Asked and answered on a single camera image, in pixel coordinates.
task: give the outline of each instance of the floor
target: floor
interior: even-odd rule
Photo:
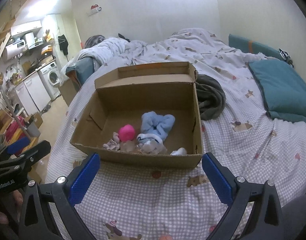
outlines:
[[[62,96],[59,96],[53,102],[51,102],[51,108],[42,115],[43,123],[39,128],[41,132],[39,142],[46,140],[53,147],[67,109],[68,106]],[[44,183],[45,181],[49,157],[50,155],[48,154],[43,159],[41,159],[35,167],[36,172],[42,179],[41,183]]]

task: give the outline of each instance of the water heater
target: water heater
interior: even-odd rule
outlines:
[[[2,58],[4,61],[7,61],[25,51],[26,51],[25,41],[19,40],[4,48],[3,53],[2,53]]]

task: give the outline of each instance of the light blue cloth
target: light blue cloth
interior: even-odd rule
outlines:
[[[286,62],[278,59],[249,63],[268,115],[306,123],[306,83]]]
[[[141,133],[153,133],[165,141],[171,131],[175,117],[171,114],[160,115],[154,111],[142,115]]]

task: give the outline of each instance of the kitchen counter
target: kitchen counter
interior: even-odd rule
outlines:
[[[29,74],[29,75],[27,75],[25,78],[23,78],[21,82],[23,82],[24,80],[26,80],[27,78],[29,78],[31,75],[33,75],[35,72],[39,71],[40,69],[44,68],[46,65],[51,64],[51,63],[54,62],[54,61],[55,61],[55,59],[53,59],[53,60],[50,61],[49,63],[47,63],[47,64],[45,64],[45,65],[43,65],[43,66],[37,68],[37,69],[34,70],[31,74]]]

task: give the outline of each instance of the pink object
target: pink object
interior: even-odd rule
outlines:
[[[135,137],[135,129],[130,124],[123,126],[118,131],[118,137],[122,142],[131,141]]]
[[[171,235],[162,235],[158,240],[173,240]]]
[[[209,228],[209,232],[211,233],[211,232],[213,232],[213,230],[216,228],[216,225],[214,225],[214,226],[211,226],[210,228]]]

